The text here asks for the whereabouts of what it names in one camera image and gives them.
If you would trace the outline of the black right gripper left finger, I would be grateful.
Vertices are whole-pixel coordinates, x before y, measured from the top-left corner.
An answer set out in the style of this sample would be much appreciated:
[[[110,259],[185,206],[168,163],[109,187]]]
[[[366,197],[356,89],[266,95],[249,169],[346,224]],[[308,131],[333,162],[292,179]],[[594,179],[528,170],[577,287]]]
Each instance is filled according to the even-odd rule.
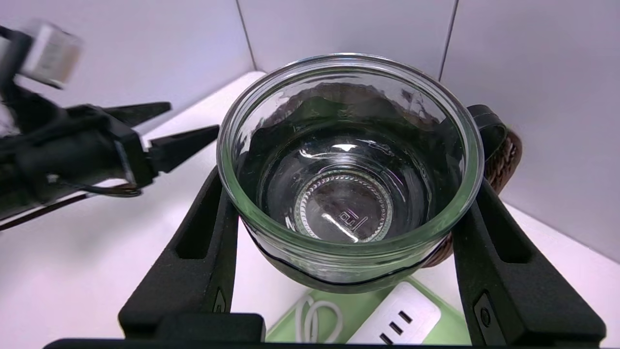
[[[211,171],[168,245],[118,314],[131,340],[264,340],[257,314],[233,314],[238,215]]]

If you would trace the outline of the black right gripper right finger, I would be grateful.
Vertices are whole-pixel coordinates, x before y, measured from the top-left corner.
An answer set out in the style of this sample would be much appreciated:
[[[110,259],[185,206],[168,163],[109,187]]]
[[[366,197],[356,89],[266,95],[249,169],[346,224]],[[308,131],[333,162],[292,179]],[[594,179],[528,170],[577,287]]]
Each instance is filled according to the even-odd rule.
[[[527,237],[483,181],[452,232],[457,283],[474,346],[598,346],[602,318]]]

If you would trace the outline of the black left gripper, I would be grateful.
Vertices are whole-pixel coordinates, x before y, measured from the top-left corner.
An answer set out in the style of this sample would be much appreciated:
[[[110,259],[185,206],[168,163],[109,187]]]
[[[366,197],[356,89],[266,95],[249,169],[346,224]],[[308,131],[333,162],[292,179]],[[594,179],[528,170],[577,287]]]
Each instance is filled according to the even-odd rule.
[[[215,142],[220,126],[152,139],[134,130],[170,102],[100,107],[10,108],[21,133],[1,140],[1,217],[45,213],[85,192],[137,197],[156,173],[170,173]]]

